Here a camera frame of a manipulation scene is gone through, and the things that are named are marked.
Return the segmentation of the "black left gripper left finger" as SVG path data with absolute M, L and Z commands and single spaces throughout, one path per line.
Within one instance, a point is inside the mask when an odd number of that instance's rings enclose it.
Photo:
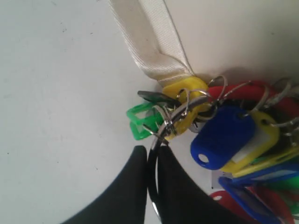
M 135 146 L 108 188 L 65 224 L 143 224 L 147 202 L 147 151 Z

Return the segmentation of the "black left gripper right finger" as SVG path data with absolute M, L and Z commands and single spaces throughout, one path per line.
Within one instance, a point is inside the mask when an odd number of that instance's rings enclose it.
M 239 224 L 185 172 L 170 147 L 158 151 L 159 213 L 163 224 Z

